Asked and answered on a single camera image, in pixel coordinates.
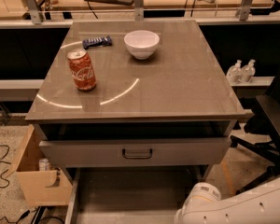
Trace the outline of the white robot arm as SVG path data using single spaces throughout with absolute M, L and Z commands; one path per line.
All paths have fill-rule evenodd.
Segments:
M 222 199 L 213 185 L 194 185 L 175 224 L 280 224 L 280 177 Z

